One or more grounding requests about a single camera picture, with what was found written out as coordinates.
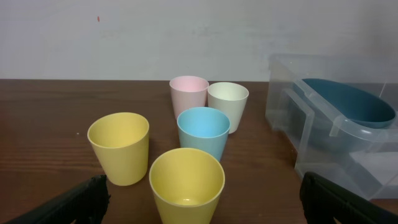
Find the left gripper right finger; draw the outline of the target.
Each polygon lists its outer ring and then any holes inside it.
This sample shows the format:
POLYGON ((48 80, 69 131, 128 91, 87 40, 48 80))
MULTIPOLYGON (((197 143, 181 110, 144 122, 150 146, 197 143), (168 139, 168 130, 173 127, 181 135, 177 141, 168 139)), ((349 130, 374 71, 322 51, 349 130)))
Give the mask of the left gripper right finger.
POLYGON ((397 224, 397 215, 314 172, 306 172, 300 200, 308 224, 397 224))

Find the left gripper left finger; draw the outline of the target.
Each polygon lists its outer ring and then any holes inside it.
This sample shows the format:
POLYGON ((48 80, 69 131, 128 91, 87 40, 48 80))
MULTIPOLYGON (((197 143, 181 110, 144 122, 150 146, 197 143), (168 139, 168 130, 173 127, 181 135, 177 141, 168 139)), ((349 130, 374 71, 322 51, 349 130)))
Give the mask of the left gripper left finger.
POLYGON ((106 181, 106 175, 96 175, 8 224, 101 223, 111 197, 106 181))

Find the dark blue large bowl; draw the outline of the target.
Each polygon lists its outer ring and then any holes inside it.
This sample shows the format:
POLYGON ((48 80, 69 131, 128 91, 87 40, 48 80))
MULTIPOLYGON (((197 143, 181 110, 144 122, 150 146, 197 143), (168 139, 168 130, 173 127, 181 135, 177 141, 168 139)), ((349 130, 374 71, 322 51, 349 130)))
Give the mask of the dark blue large bowl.
POLYGON ((396 119, 394 108, 376 95, 353 86, 319 78, 303 82, 354 123, 374 129, 389 128, 396 119))

